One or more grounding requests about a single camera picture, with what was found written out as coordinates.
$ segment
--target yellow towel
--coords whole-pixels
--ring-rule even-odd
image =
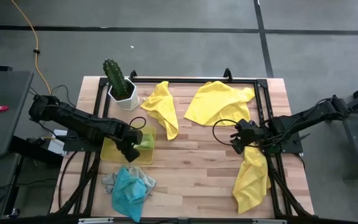
[[[144,101],[142,108],[167,129],[168,140],[174,139],[178,135],[177,115],[173,107],[173,97],[168,91],[167,81],[155,86],[154,92]]]
[[[270,188],[266,157],[254,147],[246,147],[233,196],[238,203],[239,214],[262,203],[266,189]]]
[[[247,102],[255,97],[252,88],[237,90],[222,82],[208,82],[200,87],[186,111],[185,118],[201,125],[212,126],[220,119],[250,120]],[[217,126],[234,125],[222,121]]]

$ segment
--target plastic tray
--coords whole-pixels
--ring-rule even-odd
[[[156,138],[155,127],[145,126],[140,130],[143,132],[143,134],[153,135],[154,147],[155,147],[155,138]],[[153,163],[154,147],[153,149],[148,149],[148,150],[139,149],[140,156],[134,161],[132,161],[131,164],[148,165]],[[128,163],[124,155],[117,149],[116,143],[109,138],[104,138],[102,151],[100,153],[100,158],[104,161],[119,162],[121,164]]]

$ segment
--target potted cactus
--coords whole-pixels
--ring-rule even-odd
[[[124,78],[117,62],[106,59],[103,70],[110,83],[108,94],[118,107],[124,110],[136,108],[139,105],[136,86],[128,78]]]

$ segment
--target teal cloth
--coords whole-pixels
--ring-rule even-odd
[[[146,190],[143,181],[138,177],[131,176],[127,168],[122,166],[112,190],[113,209],[131,217],[135,222],[140,222]]]

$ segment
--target wooden table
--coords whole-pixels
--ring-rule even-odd
[[[96,92],[100,77],[84,77],[77,108],[88,113],[93,112]],[[283,79],[268,80],[270,98],[275,116],[291,115],[287,93]],[[140,103],[153,92],[156,83],[136,83]],[[232,196],[232,189],[243,155],[237,155],[230,146],[218,143],[212,135],[211,126],[200,126],[184,118],[187,108],[195,95],[200,83],[170,83],[168,88],[173,95],[177,112],[179,135],[168,141],[165,129],[156,119],[147,115],[141,107],[128,113],[120,110],[113,102],[110,104],[109,118],[118,118],[129,122],[136,116],[144,116],[147,125],[157,128],[154,162],[142,169],[157,181],[156,188],[148,196],[143,207],[143,217],[205,217],[205,218],[273,218],[272,199],[270,191],[264,201],[257,207],[237,214],[237,202]],[[248,84],[230,84],[234,88],[251,87]],[[99,116],[103,112],[104,102],[101,102]],[[258,123],[255,99],[248,102],[251,119]],[[233,127],[216,128],[217,137],[223,141],[229,140]],[[80,179],[84,153],[79,152],[68,165],[62,185],[62,204],[66,202],[75,190]],[[68,156],[65,156],[62,169]],[[313,213],[305,171],[299,158],[292,154],[283,154],[283,165],[288,188],[292,191],[304,208]],[[93,217],[120,217],[112,209],[111,196],[104,194],[101,179],[104,175],[117,172],[120,164],[101,161],[98,172],[93,207]],[[81,212],[86,203],[88,187],[84,192]],[[280,208],[284,211],[282,193],[277,190]],[[57,189],[53,198],[51,212],[57,210]]]

